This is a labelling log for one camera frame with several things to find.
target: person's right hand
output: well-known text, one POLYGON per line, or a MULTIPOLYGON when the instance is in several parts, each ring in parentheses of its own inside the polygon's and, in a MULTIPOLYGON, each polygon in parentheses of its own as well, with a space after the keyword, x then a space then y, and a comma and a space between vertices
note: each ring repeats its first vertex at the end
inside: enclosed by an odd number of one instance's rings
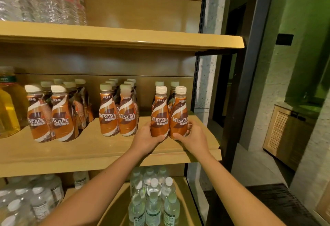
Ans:
POLYGON ((181 141, 197 160, 200 159, 200 157, 210 155, 206 136, 202 131, 202 128, 193 120, 189 121, 189 123, 192 124, 189 135, 184 137, 179 133, 173 133, 174 139, 181 141))

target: person's left hand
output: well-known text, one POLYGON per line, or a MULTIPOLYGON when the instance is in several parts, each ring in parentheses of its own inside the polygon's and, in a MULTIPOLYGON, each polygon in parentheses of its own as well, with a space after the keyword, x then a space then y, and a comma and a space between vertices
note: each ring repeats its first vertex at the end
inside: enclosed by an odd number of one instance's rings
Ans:
POLYGON ((150 153, 156 145, 163 141, 163 135, 152 137, 150 133, 150 121, 142 126, 141 129, 135 134, 133 142, 129 150, 140 153, 141 157, 150 153))

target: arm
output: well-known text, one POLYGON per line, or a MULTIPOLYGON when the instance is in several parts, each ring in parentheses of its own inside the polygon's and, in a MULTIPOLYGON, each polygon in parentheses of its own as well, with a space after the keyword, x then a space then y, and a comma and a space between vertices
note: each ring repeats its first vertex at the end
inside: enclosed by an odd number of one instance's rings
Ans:
POLYGON ((210 153, 206 137, 195 121, 187 137, 175 133, 200 162, 235 226, 284 226, 261 201, 242 186, 210 153))
POLYGON ((163 140, 164 136, 151 137, 150 122, 146 123, 126 153, 56 208, 41 226, 96 225, 133 167, 163 140))

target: shelf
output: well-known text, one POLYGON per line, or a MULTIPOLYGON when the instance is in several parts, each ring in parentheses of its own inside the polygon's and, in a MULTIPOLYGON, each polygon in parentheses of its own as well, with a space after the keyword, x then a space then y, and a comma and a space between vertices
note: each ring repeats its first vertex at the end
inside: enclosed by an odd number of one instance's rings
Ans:
MULTIPOLYGON (((200 124, 210 152, 220 161, 221 151, 216 138, 197 116, 191 115, 189 119, 200 124)), ((139 128, 149 120, 150 117, 140 117, 139 128)), ((32 139, 30 128, 25 127, 10 137, 0 139, 0 177, 102 170, 125 153, 132 140, 133 136, 120 134, 102 136, 98 118, 69 142, 52 140, 37 143, 32 139)), ((140 166, 190 162, 196 162, 192 154, 185 151, 181 143, 168 137, 141 161, 140 166)))
POLYGON ((0 21, 0 41, 206 51, 244 48, 240 36, 0 21))
MULTIPOLYGON (((176 194, 180 201, 180 226, 202 226, 192 198, 190 188, 185 177, 174 177, 173 181, 176 186, 176 194)), ((68 189, 64 200, 68 199, 75 193, 76 189, 68 189)), ((97 226, 120 226, 128 225, 128 205, 131 201, 129 193, 129 183, 126 182, 118 191, 117 195, 109 205, 108 209, 102 216, 97 226)))

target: person's left arm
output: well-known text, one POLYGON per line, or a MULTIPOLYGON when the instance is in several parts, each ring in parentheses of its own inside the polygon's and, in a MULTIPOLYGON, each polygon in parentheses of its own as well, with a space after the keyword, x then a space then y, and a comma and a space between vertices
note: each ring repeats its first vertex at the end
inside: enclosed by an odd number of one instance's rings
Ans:
POLYGON ((151 137, 150 122, 134 136, 129 150, 55 209, 40 226, 96 225, 131 170, 164 140, 151 137))

